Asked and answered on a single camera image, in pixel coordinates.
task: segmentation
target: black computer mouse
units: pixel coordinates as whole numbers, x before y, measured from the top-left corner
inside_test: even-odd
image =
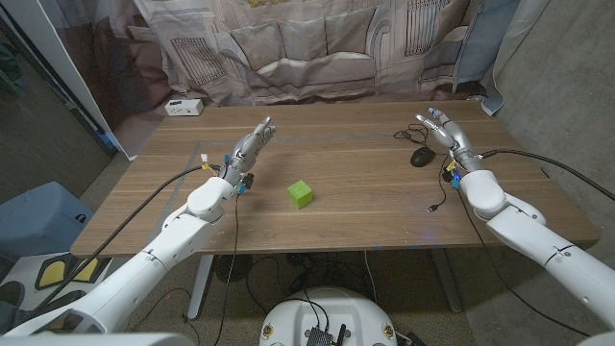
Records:
[[[430,163],[433,158],[435,158],[435,152],[433,152],[433,150],[428,147],[421,147],[416,149],[414,154],[412,154],[410,163],[415,167],[423,167]]]

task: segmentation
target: black cable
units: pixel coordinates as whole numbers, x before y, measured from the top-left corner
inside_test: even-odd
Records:
[[[419,129],[412,129],[412,126],[418,126],[420,128]],[[412,138],[412,134],[410,132],[421,134],[421,136],[423,136],[423,140],[416,140],[416,139]],[[423,126],[421,124],[410,124],[410,125],[407,126],[407,129],[400,130],[400,131],[396,132],[393,135],[394,138],[397,138],[397,139],[408,139],[412,143],[420,144],[420,145],[423,145],[423,146],[427,146],[427,138],[429,136],[430,136],[429,130],[425,126]]]
[[[323,307],[321,307],[318,303],[315,302],[311,302],[305,299],[301,299],[301,298],[287,298],[282,300],[280,303],[283,302],[290,302],[290,301],[299,301],[299,302],[304,302],[304,303],[310,303],[310,304],[314,304],[316,307],[320,308],[320,310],[323,311],[323,313],[325,313],[325,317],[327,317],[327,326],[325,327],[325,333],[329,330],[329,316],[327,315],[327,312],[325,311],[325,309],[323,309]]]
[[[227,299],[229,298],[229,282],[231,281],[231,274],[233,274],[233,264],[234,264],[234,256],[237,253],[237,239],[239,238],[239,215],[237,214],[237,205],[239,204],[239,194],[234,199],[234,223],[235,223],[235,233],[234,233],[234,249],[233,249],[233,259],[231,259],[231,269],[229,270],[229,276],[227,277],[227,286],[224,291],[224,305],[222,306],[222,319],[220,320],[220,329],[218,330],[218,336],[215,338],[215,342],[213,346],[218,344],[220,341],[220,336],[222,335],[222,327],[224,327],[224,314],[227,311]]]
[[[194,331],[194,333],[196,334],[196,346],[201,346],[201,336],[199,335],[199,332],[196,330],[192,323],[188,322],[187,317],[185,318],[185,323],[190,326],[190,328],[192,328],[192,331]]]
[[[278,259],[273,258],[273,257],[265,257],[262,259],[257,260],[256,262],[254,262],[254,264],[252,264],[252,267],[250,268],[250,270],[248,271],[248,274],[246,275],[246,288],[248,289],[248,294],[250,294],[250,297],[252,297],[252,300],[258,305],[258,307],[265,313],[269,313],[269,311],[267,311],[267,309],[258,302],[257,298],[255,297],[254,293],[252,292],[252,289],[250,288],[250,273],[252,273],[252,270],[257,266],[257,264],[259,264],[260,262],[264,261],[264,260],[273,260],[276,263],[276,267],[278,270],[278,284],[280,284],[280,290],[284,293],[284,294],[288,294],[286,292],[286,290],[284,289],[284,286],[282,284],[282,281],[280,280],[280,262],[278,261]]]
[[[179,178],[181,178],[182,176],[190,173],[190,172],[194,172],[196,170],[199,169],[203,169],[202,166],[196,166],[196,167],[192,167],[189,168],[187,170],[185,170],[184,172],[174,176],[173,178],[167,180],[166,182],[164,182],[159,188],[156,189],[156,191],[154,191],[152,193],[152,195],[150,195],[143,203],[141,203],[140,206],[138,206],[137,209],[135,209],[135,211],[133,211],[130,216],[128,216],[128,218],[126,218],[126,220],[124,220],[124,222],[122,222],[121,225],[119,225],[119,227],[113,231],[113,233],[98,247],[98,249],[96,249],[96,251],[94,251],[93,254],[91,254],[89,257],[87,257],[86,260],[82,261],[75,269],[73,269],[73,271],[68,275],[68,277],[66,277],[66,279],[64,279],[64,281],[58,285],[58,287],[56,287],[56,289],[54,289],[53,292],[51,292],[51,294],[49,294],[42,302],[40,302],[40,304],[38,304],[38,306],[34,309],[33,313],[32,313],[32,317],[36,317],[38,315],[38,313],[47,306],[47,304],[49,304],[49,302],[51,302],[52,299],[54,299],[58,293],[60,293],[68,284],[70,284],[70,282],[73,281],[73,279],[75,279],[75,277],[77,277],[77,275],[79,273],[81,273],[81,271],[87,267],[87,265],[92,262],[94,259],[96,259],[96,257],[98,255],[100,255],[100,253],[105,250],[105,248],[111,243],[111,241],[117,236],[119,235],[119,233],[124,229],[124,227],[126,227],[126,225],[128,225],[129,222],[131,222],[131,220],[133,220],[133,218],[143,209],[145,208],[145,206],[147,206],[148,203],[150,203],[154,197],[156,197],[156,195],[159,194],[159,192],[161,192],[165,187],[167,187],[169,184],[173,183],[174,181],[178,180]]]
[[[532,154],[532,153],[528,153],[528,152],[524,152],[524,151],[521,151],[521,150],[511,150],[511,149],[495,149],[495,150],[490,150],[488,152],[482,153],[480,155],[482,156],[483,159],[487,159],[489,157],[492,157],[492,156],[494,156],[496,154],[500,154],[500,153],[521,155],[521,156],[525,156],[525,157],[528,157],[528,158],[533,158],[533,159],[541,160],[541,161],[544,161],[544,162],[548,162],[550,164],[554,164],[554,165],[558,166],[559,168],[563,168],[563,169],[569,171],[570,173],[575,175],[577,178],[583,180],[584,182],[586,182],[589,185],[591,185],[592,187],[594,187],[596,190],[600,191],[606,197],[608,197],[611,200],[615,201],[615,194],[613,194],[612,192],[608,191],[604,187],[594,183],[591,179],[589,179],[589,178],[585,177],[584,175],[578,173],[575,169],[565,165],[564,163],[555,161],[553,159],[545,158],[543,156]]]
[[[442,199],[442,202],[436,205],[432,205],[431,207],[427,208],[427,212],[436,211],[438,208],[440,208],[440,206],[444,204],[444,202],[446,202],[446,190],[444,189],[444,186],[442,186],[442,171],[444,170],[444,163],[446,163],[446,160],[448,158],[449,158],[448,155],[444,158],[444,160],[442,161],[442,166],[440,167],[440,170],[438,171],[438,184],[440,185],[440,189],[442,190],[442,193],[444,194],[444,198]]]
[[[174,292],[174,291],[176,291],[176,290],[179,290],[179,291],[181,291],[181,292],[185,292],[185,294],[187,294],[187,295],[188,295],[188,299],[191,299],[191,298],[192,298],[192,296],[190,295],[190,292],[188,292],[188,290],[187,290],[187,289],[180,288],[180,287],[176,287],[176,288],[173,288],[173,289],[169,290],[168,292],[164,293],[164,294],[160,297],[160,299],[158,299],[158,300],[156,301],[156,303],[152,306],[152,308],[151,308],[151,309],[150,309],[150,310],[149,310],[149,311],[145,314],[145,317],[141,318],[141,320],[140,320],[140,321],[138,321],[138,322],[135,324],[135,326],[134,326],[134,327],[130,328],[130,329],[129,329],[129,330],[127,330],[126,332],[134,332],[134,331],[135,331],[135,330],[136,330],[136,329],[137,329],[137,328],[141,325],[141,323],[145,322],[145,320],[147,319],[147,317],[149,317],[149,316],[152,314],[152,312],[153,312],[153,311],[154,311],[154,309],[158,306],[158,304],[160,304],[160,302],[162,301],[162,299],[166,298],[169,294],[173,293],[173,292]]]
[[[311,309],[314,310],[314,314],[316,315],[316,328],[318,328],[318,330],[320,330],[320,317],[318,317],[318,312],[316,312],[316,308],[314,307],[314,303],[312,303],[309,300],[308,292],[306,290],[304,290],[304,294],[306,295],[306,299],[309,302],[309,305],[311,306]]]
[[[498,275],[498,278],[500,279],[500,281],[502,282],[502,284],[504,284],[504,286],[510,291],[510,293],[512,293],[515,297],[517,297],[517,299],[519,299],[523,304],[525,304],[528,308],[532,309],[534,312],[538,313],[539,315],[545,317],[546,319],[550,320],[551,322],[554,322],[555,324],[560,325],[561,327],[564,327],[572,332],[581,334],[583,336],[587,336],[589,337],[590,334],[582,332],[574,327],[571,327],[563,322],[559,322],[556,319],[550,317],[549,315],[545,314],[544,312],[540,311],[539,309],[535,308],[534,306],[532,306],[530,303],[528,303],[525,299],[523,299],[519,294],[517,294],[517,292],[515,292],[512,287],[510,287],[510,285],[508,285],[508,283],[504,280],[504,278],[502,277],[502,274],[500,274],[500,271],[498,270],[498,267],[496,266],[495,261],[493,261],[493,258],[491,258],[491,254],[489,253],[489,250],[487,249],[487,245],[485,245],[484,241],[482,240],[482,236],[479,233],[479,230],[477,229],[477,226],[474,224],[474,221],[472,220],[472,217],[470,216],[470,212],[468,211],[468,208],[465,205],[465,201],[463,200],[463,197],[461,196],[461,192],[459,192],[459,190],[457,191],[457,194],[459,194],[459,199],[461,200],[461,204],[463,205],[463,209],[465,210],[465,214],[468,216],[468,220],[470,220],[470,223],[472,224],[472,227],[474,228],[474,232],[477,233],[477,235],[479,236],[480,239],[480,243],[482,244],[482,248],[484,249],[485,254],[487,254],[487,257],[489,258],[489,261],[491,262],[491,266],[493,267],[493,269],[495,270],[496,274]]]
[[[171,290],[169,290],[168,292],[164,293],[160,299],[158,299],[156,301],[156,303],[154,304],[154,306],[147,312],[147,314],[145,314],[145,317],[141,318],[140,321],[138,321],[134,327],[130,328],[129,330],[127,330],[126,332],[134,332],[146,319],[147,317],[150,316],[150,314],[152,314],[152,312],[154,312],[154,309],[158,306],[158,304],[160,304],[160,302],[162,301],[162,299],[164,299],[165,297],[167,297],[169,294],[171,294],[172,292],[179,290],[181,292],[185,292],[185,294],[188,295],[188,299],[192,298],[192,296],[190,295],[190,292],[187,291],[187,289],[184,288],[173,288]],[[190,328],[192,328],[192,331],[194,331],[194,334],[196,334],[196,345],[200,346],[201,345],[201,336],[199,335],[199,332],[196,330],[196,328],[194,328],[194,326],[188,322],[187,318],[185,316],[183,316],[184,318],[184,323],[186,323],[188,326],[190,326]]]

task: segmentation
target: table top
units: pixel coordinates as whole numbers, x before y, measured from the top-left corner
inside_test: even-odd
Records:
[[[224,162],[234,143],[265,116],[272,117],[275,137],[260,152],[252,189],[238,200],[237,253],[279,253],[415,249],[480,246],[457,193],[443,182],[447,200],[437,211],[442,190],[438,172],[443,156],[422,168],[410,165],[419,145],[393,134],[414,114],[436,107],[457,122],[478,153],[495,148],[520,149],[480,103],[470,101],[388,104],[333,104],[207,109],[195,117],[167,117],[152,135],[71,248],[91,254],[159,185],[201,163]],[[436,152],[445,151],[431,137]],[[599,238],[598,230],[541,171],[520,156],[497,155],[484,161],[504,190],[541,210],[548,226],[574,242]],[[163,190],[105,249],[105,256],[141,250],[163,218],[212,174],[199,170]],[[303,180],[313,201],[300,210],[287,188]],[[215,225],[203,254],[230,254],[234,247],[234,203]],[[499,240],[475,217],[488,244]]]

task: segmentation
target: white robotic arm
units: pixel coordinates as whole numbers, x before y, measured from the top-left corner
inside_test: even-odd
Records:
[[[615,329],[615,271],[549,228],[532,205],[505,193],[495,175],[482,167],[461,128],[430,109],[441,125],[416,115],[468,174],[459,182],[474,213],[505,245],[542,265],[611,329]]]
[[[143,250],[85,297],[33,318],[5,336],[119,331],[168,270],[206,245],[213,225],[224,215],[222,202],[233,198],[235,188],[275,133],[270,121],[266,118],[236,144],[219,177],[209,178],[190,193],[187,203],[166,218],[160,234]]]

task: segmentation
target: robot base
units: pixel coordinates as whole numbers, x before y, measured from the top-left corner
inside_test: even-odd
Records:
[[[320,305],[329,316],[328,334],[337,341],[341,325],[346,325],[343,346],[397,346],[391,319],[371,300],[349,289],[340,287],[314,287],[307,290],[311,302]],[[301,291],[289,298],[306,299]],[[320,330],[327,324],[325,313],[314,305],[320,319]],[[265,318],[260,330],[260,346],[311,345],[308,337],[317,325],[316,314],[310,303],[284,301],[276,305]],[[314,345],[325,345],[316,342]]]

